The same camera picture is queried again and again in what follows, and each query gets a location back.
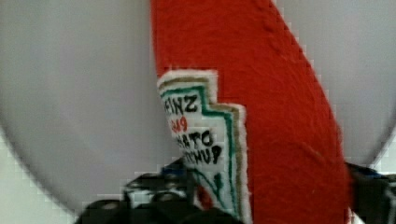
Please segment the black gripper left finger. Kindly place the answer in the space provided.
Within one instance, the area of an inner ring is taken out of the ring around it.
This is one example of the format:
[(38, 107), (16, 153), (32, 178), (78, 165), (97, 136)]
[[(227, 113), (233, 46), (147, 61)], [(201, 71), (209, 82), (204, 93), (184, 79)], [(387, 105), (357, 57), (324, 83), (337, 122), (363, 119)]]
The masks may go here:
[(120, 200), (90, 203), (75, 224), (243, 224), (218, 208), (195, 205), (195, 190), (191, 172), (177, 160), (126, 184)]

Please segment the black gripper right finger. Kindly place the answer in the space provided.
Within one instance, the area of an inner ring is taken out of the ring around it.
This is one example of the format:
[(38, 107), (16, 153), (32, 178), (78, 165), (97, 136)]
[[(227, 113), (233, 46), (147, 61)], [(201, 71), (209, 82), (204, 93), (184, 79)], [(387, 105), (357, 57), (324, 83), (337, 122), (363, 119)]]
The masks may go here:
[(346, 166), (352, 178), (351, 210), (365, 224), (396, 224), (395, 174), (381, 175), (352, 163)]

